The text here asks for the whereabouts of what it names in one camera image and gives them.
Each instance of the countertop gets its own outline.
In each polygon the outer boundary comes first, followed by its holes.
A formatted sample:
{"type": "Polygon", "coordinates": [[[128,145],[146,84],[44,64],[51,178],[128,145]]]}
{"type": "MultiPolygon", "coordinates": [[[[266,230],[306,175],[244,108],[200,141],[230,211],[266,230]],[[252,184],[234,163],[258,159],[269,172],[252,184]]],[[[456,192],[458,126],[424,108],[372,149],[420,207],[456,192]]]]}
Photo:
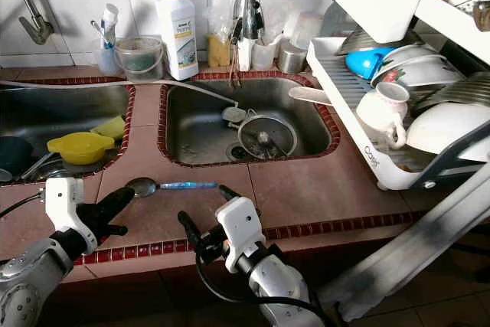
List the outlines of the countertop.
{"type": "MultiPolygon", "coordinates": [[[[89,67],[0,70],[0,79],[9,80],[97,75],[89,67]]],[[[311,74],[302,75],[318,85],[311,74]]],[[[196,168],[179,165],[157,146],[161,88],[136,86],[127,150],[108,168],[84,179],[86,202],[100,201],[140,176],[157,182],[217,181],[253,199],[262,213],[267,237],[278,241],[284,250],[296,250],[395,236],[450,193],[439,189],[379,190],[334,110],[330,112],[340,142],[322,157],[196,168]]],[[[39,187],[1,186],[0,209],[34,194],[39,187]]],[[[157,191],[151,197],[135,199],[113,221],[126,225],[128,234],[109,238],[99,248],[105,251],[80,260],[83,265],[75,267],[72,280],[192,263],[193,254],[186,251],[186,245],[179,248],[185,233],[177,213],[187,211],[205,231],[216,224],[214,212],[223,203],[215,189],[157,191]],[[172,250],[165,251],[166,244],[173,244],[172,250]],[[114,249],[123,255],[116,257],[114,249]]],[[[39,201],[26,204],[0,220],[0,260],[19,254],[52,231],[44,206],[39,201]]]]}

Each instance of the sink drain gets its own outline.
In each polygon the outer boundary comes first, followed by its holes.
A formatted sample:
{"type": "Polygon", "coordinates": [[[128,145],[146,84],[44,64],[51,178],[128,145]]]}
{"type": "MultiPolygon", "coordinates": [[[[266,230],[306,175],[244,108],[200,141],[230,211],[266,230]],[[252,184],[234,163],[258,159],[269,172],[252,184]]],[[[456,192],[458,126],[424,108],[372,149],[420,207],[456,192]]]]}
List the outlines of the sink drain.
{"type": "Polygon", "coordinates": [[[253,156],[250,155],[247,151],[245,151],[245,149],[238,142],[229,145],[226,153],[227,153],[227,157],[231,161],[253,160],[253,156]]]}

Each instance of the sink basin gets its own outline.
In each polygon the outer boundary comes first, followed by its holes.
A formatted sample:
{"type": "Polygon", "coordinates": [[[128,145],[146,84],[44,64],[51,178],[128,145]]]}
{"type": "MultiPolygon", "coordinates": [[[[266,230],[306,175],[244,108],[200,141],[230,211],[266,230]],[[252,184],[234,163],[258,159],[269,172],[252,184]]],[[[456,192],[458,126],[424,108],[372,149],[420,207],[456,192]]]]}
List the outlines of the sink basin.
{"type": "Polygon", "coordinates": [[[47,153],[48,140],[88,131],[108,119],[126,114],[128,105],[129,92],[123,86],[9,87],[0,90],[0,136],[26,139],[33,147],[34,163],[47,153]]]}
{"type": "MultiPolygon", "coordinates": [[[[236,100],[244,110],[251,108],[258,114],[289,123],[296,132],[298,144],[287,159],[328,153],[331,134],[315,105],[288,95],[291,88],[301,86],[294,80],[250,78],[242,80],[242,87],[234,90],[226,80],[189,83],[236,100]]],[[[228,127],[221,118],[221,112],[230,103],[182,87],[170,87],[163,93],[162,103],[166,106],[161,121],[164,138],[161,149],[170,159],[187,165],[258,160],[241,148],[237,130],[228,127]]]]}

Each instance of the stainless steel sink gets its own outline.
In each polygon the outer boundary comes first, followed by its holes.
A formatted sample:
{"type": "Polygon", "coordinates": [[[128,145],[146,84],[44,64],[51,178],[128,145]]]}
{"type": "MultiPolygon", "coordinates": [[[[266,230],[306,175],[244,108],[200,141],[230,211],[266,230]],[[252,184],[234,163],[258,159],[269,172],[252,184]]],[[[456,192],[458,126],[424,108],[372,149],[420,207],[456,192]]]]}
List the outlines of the stainless steel sink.
{"type": "Polygon", "coordinates": [[[126,114],[129,93],[122,86],[76,89],[5,88],[0,90],[0,136],[26,139],[33,162],[47,153],[46,142],[92,129],[126,114]]]}
{"type": "MultiPolygon", "coordinates": [[[[290,157],[321,155],[331,136],[312,103],[294,100],[288,91],[300,86],[286,78],[242,80],[242,88],[232,90],[226,80],[189,82],[238,101],[239,107],[288,122],[296,131],[298,145],[290,157]]],[[[171,87],[166,98],[166,153],[189,165],[255,160],[238,143],[237,131],[221,118],[223,100],[193,90],[171,87]]]]}

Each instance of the black cable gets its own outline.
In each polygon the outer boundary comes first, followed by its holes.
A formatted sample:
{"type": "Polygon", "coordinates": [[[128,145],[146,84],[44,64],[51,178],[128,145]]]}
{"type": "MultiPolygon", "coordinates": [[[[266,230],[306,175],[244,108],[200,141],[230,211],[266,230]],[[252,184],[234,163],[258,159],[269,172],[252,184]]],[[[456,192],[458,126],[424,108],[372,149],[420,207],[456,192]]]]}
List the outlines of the black cable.
{"type": "Polygon", "coordinates": [[[34,199],[38,199],[38,198],[41,198],[41,193],[36,193],[35,195],[32,195],[31,197],[24,198],[22,201],[19,201],[16,204],[13,204],[12,206],[7,207],[5,210],[0,212],[0,218],[4,217],[6,214],[9,214],[14,209],[21,207],[23,204],[26,204],[26,203],[33,201],[34,199]]]}
{"type": "Polygon", "coordinates": [[[252,304],[252,305],[260,305],[260,304],[286,304],[290,306],[298,306],[299,308],[303,308],[309,310],[312,313],[315,313],[327,327],[335,327],[335,324],[330,320],[329,317],[318,307],[310,304],[309,302],[304,302],[299,299],[286,298],[282,296],[262,296],[262,297],[254,297],[252,299],[236,299],[231,296],[227,296],[221,290],[219,290],[206,276],[204,271],[202,270],[202,262],[201,262],[201,252],[199,247],[196,247],[196,268],[198,270],[199,278],[202,283],[218,298],[226,301],[226,302],[235,302],[235,303],[243,303],[243,304],[252,304]]]}

